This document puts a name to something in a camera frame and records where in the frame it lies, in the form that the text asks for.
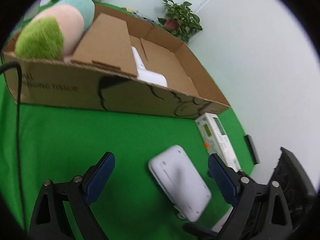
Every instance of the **cardboard box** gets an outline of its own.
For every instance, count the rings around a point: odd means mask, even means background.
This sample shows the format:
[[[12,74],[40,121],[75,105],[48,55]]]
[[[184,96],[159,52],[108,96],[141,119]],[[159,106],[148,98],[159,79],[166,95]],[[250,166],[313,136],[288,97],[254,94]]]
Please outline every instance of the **cardboard box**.
[[[18,58],[13,53],[16,39],[4,48],[2,59],[21,65],[23,103],[191,119],[229,107],[185,43],[157,26],[100,4],[95,5],[95,21],[74,52],[77,63]],[[148,70],[165,76],[168,88],[135,78],[130,45]],[[8,70],[5,80],[16,98],[16,71]]]

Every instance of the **green cloth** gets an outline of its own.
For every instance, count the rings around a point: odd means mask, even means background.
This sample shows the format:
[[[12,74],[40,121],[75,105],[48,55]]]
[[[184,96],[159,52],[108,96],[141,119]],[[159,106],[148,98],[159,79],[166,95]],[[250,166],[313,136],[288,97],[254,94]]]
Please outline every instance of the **green cloth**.
[[[14,53],[18,57],[61,59],[63,35],[55,17],[28,24],[20,33]]]
[[[0,191],[22,225],[15,151],[16,105],[0,77]],[[243,170],[253,163],[244,131],[232,109],[220,115]],[[162,189],[151,176],[150,158],[178,144],[184,148],[212,193],[197,223],[211,228],[230,207],[207,175],[208,155],[194,120],[105,111],[21,105],[22,184],[28,224],[39,189],[46,179],[70,181],[95,165],[106,151],[115,169],[98,201],[91,205],[110,240],[194,239]],[[82,239],[66,203],[76,239]]]

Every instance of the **stuffed toy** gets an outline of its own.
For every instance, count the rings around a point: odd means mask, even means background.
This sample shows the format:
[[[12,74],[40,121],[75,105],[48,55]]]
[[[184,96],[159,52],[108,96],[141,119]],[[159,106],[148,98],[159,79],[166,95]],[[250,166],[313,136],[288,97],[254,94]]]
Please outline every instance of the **stuffed toy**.
[[[14,52],[26,58],[68,58],[93,17],[91,0],[61,0],[36,15],[21,31]]]

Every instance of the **electronic device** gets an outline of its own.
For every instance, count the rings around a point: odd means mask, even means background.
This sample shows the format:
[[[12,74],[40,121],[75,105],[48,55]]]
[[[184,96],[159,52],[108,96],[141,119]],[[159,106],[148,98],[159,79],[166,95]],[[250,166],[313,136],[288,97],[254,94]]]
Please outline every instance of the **electronic device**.
[[[223,162],[235,172],[241,170],[238,158],[216,114],[204,113],[196,119],[208,155],[217,153]]]
[[[179,211],[178,217],[194,222],[211,200],[211,192],[186,152],[174,145],[149,161],[149,169]]]
[[[132,53],[134,56],[134,61],[136,63],[137,71],[138,71],[138,76],[137,79],[141,81],[145,81],[148,83],[160,85],[163,87],[168,87],[167,80],[165,77],[159,73],[147,70],[146,67],[144,66],[144,63],[135,47],[132,48]]]

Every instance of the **cardboard flap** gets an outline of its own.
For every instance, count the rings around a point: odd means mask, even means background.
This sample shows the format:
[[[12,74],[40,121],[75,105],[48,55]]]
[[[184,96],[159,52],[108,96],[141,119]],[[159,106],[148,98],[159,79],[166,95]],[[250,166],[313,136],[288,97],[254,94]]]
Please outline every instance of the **cardboard flap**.
[[[130,35],[130,41],[131,41],[131,45],[137,49],[145,68],[150,69],[147,56],[145,54],[145,51],[141,43],[141,39]]]
[[[151,23],[135,18],[125,12],[114,10],[104,5],[95,4],[94,19],[98,18],[101,13],[124,20],[127,23],[129,34],[137,38],[146,38],[148,33],[152,30]]]
[[[105,65],[130,76],[138,75],[126,22],[106,14],[100,14],[93,22],[72,62]]]
[[[168,88],[199,96],[173,52],[144,39],[141,39],[141,43],[147,56],[148,70],[162,74],[167,80]]]
[[[180,46],[175,52],[175,56],[180,61],[181,65],[183,65],[183,69],[192,79],[202,98],[207,98],[230,106],[218,86],[186,44],[183,43]]]
[[[152,30],[146,37],[146,40],[173,52],[175,52],[184,43],[182,40],[157,26],[153,26]]]

